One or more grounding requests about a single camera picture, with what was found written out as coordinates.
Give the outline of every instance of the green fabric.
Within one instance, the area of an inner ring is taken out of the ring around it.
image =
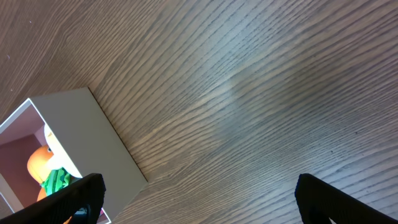
[[[63,189],[70,184],[70,174],[64,169],[52,170],[42,187],[47,196]]]

